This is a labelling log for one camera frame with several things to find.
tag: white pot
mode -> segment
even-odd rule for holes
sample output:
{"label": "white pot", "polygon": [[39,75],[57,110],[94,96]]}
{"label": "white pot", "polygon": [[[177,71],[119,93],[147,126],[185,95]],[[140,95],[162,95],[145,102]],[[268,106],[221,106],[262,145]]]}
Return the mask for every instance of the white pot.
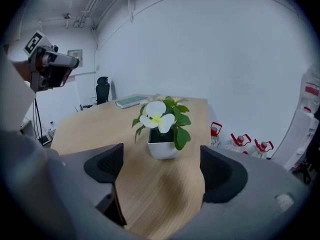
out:
{"label": "white pot", "polygon": [[150,143],[151,130],[148,138],[148,148],[150,155],[155,159],[174,159],[179,155],[179,150],[176,149],[174,142],[158,142]]}

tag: green leaf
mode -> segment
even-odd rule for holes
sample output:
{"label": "green leaf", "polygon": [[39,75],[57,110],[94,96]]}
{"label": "green leaf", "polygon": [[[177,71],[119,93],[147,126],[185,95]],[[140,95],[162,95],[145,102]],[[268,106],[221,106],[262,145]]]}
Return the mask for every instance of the green leaf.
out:
{"label": "green leaf", "polygon": [[175,120],[179,120],[181,116],[181,112],[176,106],[173,107],[173,114],[174,114]]}
{"label": "green leaf", "polygon": [[131,128],[133,128],[138,123],[140,123],[140,116],[138,118],[133,119]]}
{"label": "green leaf", "polygon": [[174,146],[177,150],[182,150],[182,148],[179,147],[177,136],[178,136],[178,127],[172,126],[171,129],[173,130],[173,142]]}
{"label": "green leaf", "polygon": [[187,142],[191,141],[191,137],[189,132],[187,132],[185,129],[178,127],[177,128],[177,136],[176,141],[178,146],[183,149]]}
{"label": "green leaf", "polygon": [[190,112],[189,109],[186,106],[177,105],[176,107],[178,108],[178,110],[180,110],[181,113]]}
{"label": "green leaf", "polygon": [[137,141],[137,135],[140,136],[141,131],[142,131],[143,128],[146,128],[146,127],[145,127],[144,125],[142,125],[140,128],[138,128],[138,129],[136,130],[135,136],[134,136],[134,143],[136,143],[136,141]]}
{"label": "green leaf", "polygon": [[165,110],[165,114],[172,114],[173,111],[173,106],[175,104],[175,101],[172,99],[164,99],[163,103],[165,104],[166,110]]}
{"label": "green leaf", "polygon": [[186,98],[179,99],[176,103],[188,102],[189,100]]}
{"label": "green leaf", "polygon": [[180,114],[178,121],[175,123],[176,126],[189,126],[191,125],[191,121],[189,117],[185,114]]}
{"label": "green leaf", "polygon": [[175,105],[175,101],[173,99],[164,99],[163,100],[163,103],[166,105],[166,106],[170,106],[170,107],[173,107]]}
{"label": "green leaf", "polygon": [[141,116],[142,113],[144,112],[145,106],[146,106],[146,105],[143,105],[143,106],[140,108],[140,116]]}

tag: person's arm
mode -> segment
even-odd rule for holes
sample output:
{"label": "person's arm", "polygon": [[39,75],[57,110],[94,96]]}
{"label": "person's arm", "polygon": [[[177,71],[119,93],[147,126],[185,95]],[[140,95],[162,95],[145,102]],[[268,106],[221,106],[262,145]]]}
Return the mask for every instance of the person's arm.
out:
{"label": "person's arm", "polygon": [[[4,46],[4,52],[6,55],[8,55],[8,50],[9,50],[9,45],[6,44]],[[14,65],[16,71],[18,71],[18,73],[20,74],[20,76],[23,78],[24,81],[31,81],[31,72],[28,69],[28,61],[17,61],[17,62],[13,62],[11,61],[11,63]]]}

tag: table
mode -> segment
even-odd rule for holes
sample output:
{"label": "table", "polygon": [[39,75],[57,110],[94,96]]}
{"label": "table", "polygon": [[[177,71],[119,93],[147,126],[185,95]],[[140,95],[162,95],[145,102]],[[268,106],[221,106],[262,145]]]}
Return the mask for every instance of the table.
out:
{"label": "table", "polygon": [[121,109],[115,100],[61,121],[51,145],[63,156],[123,143],[124,164],[115,185],[127,222],[125,228],[148,239],[167,238],[182,228],[202,205],[205,183],[200,170],[200,146],[210,144],[208,102],[188,99],[183,104],[190,110],[187,115],[191,125],[185,129],[191,141],[176,159],[156,160],[150,156],[148,129],[142,131],[135,144],[139,126],[131,128],[131,125],[141,107]]}

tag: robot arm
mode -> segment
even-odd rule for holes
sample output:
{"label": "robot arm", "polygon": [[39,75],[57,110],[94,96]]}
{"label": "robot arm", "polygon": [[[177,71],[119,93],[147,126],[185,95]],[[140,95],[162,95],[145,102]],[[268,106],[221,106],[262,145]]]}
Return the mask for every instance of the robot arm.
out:
{"label": "robot arm", "polygon": [[62,53],[43,33],[37,31],[24,48],[31,73],[30,88],[36,93],[62,87],[79,60]]}

